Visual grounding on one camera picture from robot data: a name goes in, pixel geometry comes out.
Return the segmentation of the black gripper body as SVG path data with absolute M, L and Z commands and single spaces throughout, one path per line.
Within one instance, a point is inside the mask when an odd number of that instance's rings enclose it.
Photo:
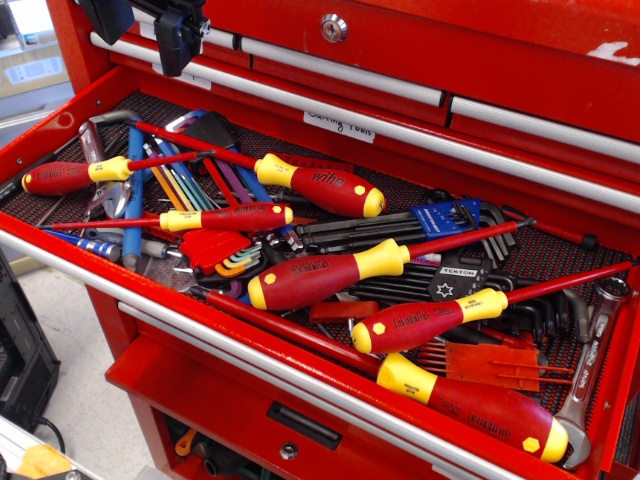
M 79 5 L 108 45 L 118 41 L 135 23 L 132 7 L 125 0 L 80 0 Z

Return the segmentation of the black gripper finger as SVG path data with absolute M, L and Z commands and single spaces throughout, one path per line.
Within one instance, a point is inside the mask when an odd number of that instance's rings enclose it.
M 203 50 L 210 20 L 202 7 L 167 7 L 154 21 L 162 72 L 179 77 Z

